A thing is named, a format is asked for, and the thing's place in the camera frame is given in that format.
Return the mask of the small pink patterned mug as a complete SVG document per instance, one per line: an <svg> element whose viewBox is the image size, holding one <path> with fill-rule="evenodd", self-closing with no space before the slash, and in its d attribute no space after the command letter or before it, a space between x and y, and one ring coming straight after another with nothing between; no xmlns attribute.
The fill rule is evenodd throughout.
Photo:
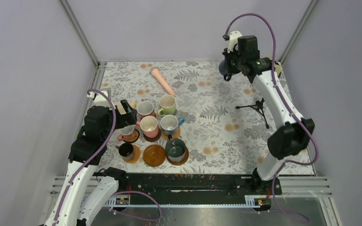
<svg viewBox="0 0 362 226"><path fill-rule="evenodd" d="M134 125L130 125L130 126L120 129L120 134L117 136L117 140L123 141L124 137L127 137L129 135L133 136L135 130L136 129L135 129Z"/></svg>

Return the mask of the pink mug back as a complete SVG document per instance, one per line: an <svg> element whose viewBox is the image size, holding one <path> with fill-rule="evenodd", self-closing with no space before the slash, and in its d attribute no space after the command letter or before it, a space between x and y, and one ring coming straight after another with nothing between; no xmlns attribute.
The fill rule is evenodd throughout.
<svg viewBox="0 0 362 226"><path fill-rule="evenodd" d="M157 118L154 116L146 116L136 123L136 126L140 128L144 136L148 138L155 138L159 134L159 127Z"/></svg>

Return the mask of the orange black smiley coaster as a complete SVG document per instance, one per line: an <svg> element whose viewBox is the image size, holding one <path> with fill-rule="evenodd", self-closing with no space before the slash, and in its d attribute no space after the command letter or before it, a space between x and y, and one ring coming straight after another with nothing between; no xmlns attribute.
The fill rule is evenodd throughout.
<svg viewBox="0 0 362 226"><path fill-rule="evenodd" d="M136 142L139 139L139 137L140 137L140 132L138 130L135 130L133 136L129 135L127 137L124 137L123 141L132 144Z"/></svg>

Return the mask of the navy blue mug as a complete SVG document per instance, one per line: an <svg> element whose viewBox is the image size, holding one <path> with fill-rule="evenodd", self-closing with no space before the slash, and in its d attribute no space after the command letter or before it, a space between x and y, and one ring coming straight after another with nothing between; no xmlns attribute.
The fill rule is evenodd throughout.
<svg viewBox="0 0 362 226"><path fill-rule="evenodd" d="M238 68L232 66L226 60L222 60L219 63L218 69L225 81L230 81L233 75L240 73L240 70Z"/></svg>

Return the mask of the dark walnut coaster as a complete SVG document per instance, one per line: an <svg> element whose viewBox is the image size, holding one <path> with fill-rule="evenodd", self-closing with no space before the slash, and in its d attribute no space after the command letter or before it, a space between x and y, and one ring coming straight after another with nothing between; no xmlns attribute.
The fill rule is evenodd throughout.
<svg viewBox="0 0 362 226"><path fill-rule="evenodd" d="M162 135L161 130L159 130L158 134L155 137L148 137L145 133L143 134L144 138L148 142L155 142L157 141Z"/></svg>

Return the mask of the black mug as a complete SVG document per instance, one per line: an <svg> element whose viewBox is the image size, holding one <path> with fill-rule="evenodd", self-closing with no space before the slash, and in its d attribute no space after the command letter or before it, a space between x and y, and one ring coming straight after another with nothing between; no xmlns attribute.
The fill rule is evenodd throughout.
<svg viewBox="0 0 362 226"><path fill-rule="evenodd" d="M116 145L115 148L118 150L120 156L124 160L132 160L135 157L134 146L130 143L123 143L121 145Z"/></svg>

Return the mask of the light brown round coaster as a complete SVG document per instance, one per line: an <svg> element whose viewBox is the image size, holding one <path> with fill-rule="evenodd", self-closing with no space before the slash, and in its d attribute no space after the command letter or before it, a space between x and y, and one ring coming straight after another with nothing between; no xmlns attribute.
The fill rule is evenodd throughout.
<svg viewBox="0 0 362 226"><path fill-rule="evenodd" d="M133 152L132 152L132 155L128 156L127 158L123 157L123 160L126 162L126 163L136 163L137 160L140 158L140 155L141 155L141 151L140 151L140 148L133 145Z"/></svg>

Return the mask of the light green mug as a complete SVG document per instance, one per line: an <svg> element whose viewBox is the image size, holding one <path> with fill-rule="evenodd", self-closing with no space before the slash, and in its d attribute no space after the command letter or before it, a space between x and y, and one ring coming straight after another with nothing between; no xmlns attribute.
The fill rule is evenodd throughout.
<svg viewBox="0 0 362 226"><path fill-rule="evenodd" d="M159 99L159 110L157 115L164 117L166 115L174 115L176 112L176 100L172 95L164 95Z"/></svg>

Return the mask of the white blue-handled mug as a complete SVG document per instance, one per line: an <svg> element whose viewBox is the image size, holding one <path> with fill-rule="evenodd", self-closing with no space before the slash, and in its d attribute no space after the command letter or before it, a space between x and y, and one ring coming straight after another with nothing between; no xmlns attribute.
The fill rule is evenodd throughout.
<svg viewBox="0 0 362 226"><path fill-rule="evenodd" d="M167 135L174 133L185 122L184 117L177 118L173 115L166 115L160 120L161 131Z"/></svg>

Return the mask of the brown ceramic saucer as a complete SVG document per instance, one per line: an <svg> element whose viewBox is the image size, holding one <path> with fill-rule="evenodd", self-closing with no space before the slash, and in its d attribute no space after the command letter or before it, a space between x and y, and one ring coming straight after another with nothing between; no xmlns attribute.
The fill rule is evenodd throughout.
<svg viewBox="0 0 362 226"><path fill-rule="evenodd" d="M160 145L150 145L143 152L143 160L150 167L162 165L165 159L165 149Z"/></svg>
<svg viewBox="0 0 362 226"><path fill-rule="evenodd" d="M180 162L174 162L174 161L172 161L172 160L169 158L169 156L167 156L166 158L167 158L167 160L168 160L172 165L176 165L176 166L183 165L183 164L185 164L185 163L187 162L187 160L188 160L188 158L189 158L189 150L186 149L184 158L183 158L183 160L180 161Z"/></svg>

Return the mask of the woven rattan coaster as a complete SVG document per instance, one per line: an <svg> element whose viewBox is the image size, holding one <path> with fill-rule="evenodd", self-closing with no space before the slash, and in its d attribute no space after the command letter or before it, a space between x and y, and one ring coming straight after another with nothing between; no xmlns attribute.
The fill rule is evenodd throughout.
<svg viewBox="0 0 362 226"><path fill-rule="evenodd" d="M181 129L178 128L174 133L167 135L164 130L161 132L161 136L166 140L169 141L172 138L179 138L181 136Z"/></svg>

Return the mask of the dark green mug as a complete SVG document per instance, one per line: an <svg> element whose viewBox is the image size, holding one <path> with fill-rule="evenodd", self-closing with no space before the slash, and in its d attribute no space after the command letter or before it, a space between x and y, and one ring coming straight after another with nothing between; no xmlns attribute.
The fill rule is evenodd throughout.
<svg viewBox="0 0 362 226"><path fill-rule="evenodd" d="M186 155L186 144L179 138L170 139L165 146L167 157L173 162L181 162Z"/></svg>

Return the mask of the yellow mug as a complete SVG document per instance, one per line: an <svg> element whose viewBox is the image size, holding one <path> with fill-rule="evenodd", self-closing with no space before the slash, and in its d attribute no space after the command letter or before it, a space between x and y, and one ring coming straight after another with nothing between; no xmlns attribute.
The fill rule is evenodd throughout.
<svg viewBox="0 0 362 226"><path fill-rule="evenodd" d="M137 111L127 100L123 99L115 103L115 112L118 115L136 115Z"/></svg>

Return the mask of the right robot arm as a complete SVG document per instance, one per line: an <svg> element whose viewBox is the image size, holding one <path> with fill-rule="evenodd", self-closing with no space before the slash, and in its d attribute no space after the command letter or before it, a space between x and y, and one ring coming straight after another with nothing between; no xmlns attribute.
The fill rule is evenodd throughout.
<svg viewBox="0 0 362 226"><path fill-rule="evenodd" d="M257 167L255 174L258 177L251 182L253 191L263 194L270 188L269 180L279 173L287 158L308 146L314 122L305 119L288 99L275 72L275 62L260 57L254 35L232 31L223 38L228 41L228 46L222 52L224 60L219 64L220 74L225 81L230 81L238 73L246 76L262 95L275 122L276 131L267 140L270 153Z"/></svg>

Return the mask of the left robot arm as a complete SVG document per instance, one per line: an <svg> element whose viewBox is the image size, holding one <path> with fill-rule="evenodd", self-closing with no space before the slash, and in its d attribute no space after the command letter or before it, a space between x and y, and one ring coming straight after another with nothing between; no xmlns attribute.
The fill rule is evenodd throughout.
<svg viewBox="0 0 362 226"><path fill-rule="evenodd" d="M127 189L126 172L109 167L90 197L83 202L87 185L95 173L114 130L135 125L137 111L127 100L114 104L114 109L94 105L84 117L76 140L71 145L65 181L46 226L89 226L113 193Z"/></svg>

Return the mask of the cream microphone in shockmount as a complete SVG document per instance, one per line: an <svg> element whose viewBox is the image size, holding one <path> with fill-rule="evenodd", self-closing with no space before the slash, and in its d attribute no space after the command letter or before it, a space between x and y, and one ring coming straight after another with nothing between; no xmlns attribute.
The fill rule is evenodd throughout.
<svg viewBox="0 0 362 226"><path fill-rule="evenodd" d="M274 64L274 73L277 75L278 78L280 78L282 76L282 65L280 64L280 62L275 61Z"/></svg>

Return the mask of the pink silicone microphone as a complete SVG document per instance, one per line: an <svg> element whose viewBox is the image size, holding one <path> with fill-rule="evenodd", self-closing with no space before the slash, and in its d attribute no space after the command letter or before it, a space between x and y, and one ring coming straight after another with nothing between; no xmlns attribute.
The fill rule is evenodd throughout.
<svg viewBox="0 0 362 226"><path fill-rule="evenodd" d="M175 92L172 89L172 87L168 84L168 82L165 80L165 78L162 76L162 74L160 73L159 69L156 67L151 67L150 68L150 73L151 75L161 84L161 86L165 89L165 91L171 95L171 96L175 96Z"/></svg>

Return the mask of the floral tablecloth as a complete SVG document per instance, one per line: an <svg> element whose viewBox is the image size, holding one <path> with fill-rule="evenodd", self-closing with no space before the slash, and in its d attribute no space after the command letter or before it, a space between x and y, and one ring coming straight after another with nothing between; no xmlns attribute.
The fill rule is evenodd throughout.
<svg viewBox="0 0 362 226"><path fill-rule="evenodd" d="M142 158L125 162L115 132L101 158L99 169L114 167L135 173L251 174L254 168L271 163L267 139L276 131L268 107L265 116L250 108L260 92L243 75L226 82L217 62L107 62L102 88L112 99L152 102L159 109L164 88L151 75L156 67L175 91L177 117L184 117L181 139L189 149L188 160L180 166L164 161L148 166Z"/></svg>

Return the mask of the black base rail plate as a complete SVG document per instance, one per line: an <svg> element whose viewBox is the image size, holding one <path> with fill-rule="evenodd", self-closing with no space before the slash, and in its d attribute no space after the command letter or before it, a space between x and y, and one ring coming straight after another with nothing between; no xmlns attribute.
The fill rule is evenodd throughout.
<svg viewBox="0 0 362 226"><path fill-rule="evenodd" d="M259 185L250 175L127 173L120 191L148 194L161 205L238 205L245 196L281 195L280 181Z"/></svg>

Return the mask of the aluminium frame rail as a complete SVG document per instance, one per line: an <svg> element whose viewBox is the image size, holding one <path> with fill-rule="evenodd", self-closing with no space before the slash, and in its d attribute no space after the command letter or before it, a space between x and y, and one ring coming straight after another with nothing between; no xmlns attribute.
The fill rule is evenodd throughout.
<svg viewBox="0 0 362 226"><path fill-rule="evenodd" d="M67 0L59 0L59 3L62 5L66 16L68 17L71 25L73 26L75 33L80 39L81 44L85 48L89 58L91 59L92 63L95 65L95 67L98 67L100 65L100 61L98 60L98 57L96 56L90 42L88 41L80 23L78 22L75 13L73 12L69 2Z"/></svg>

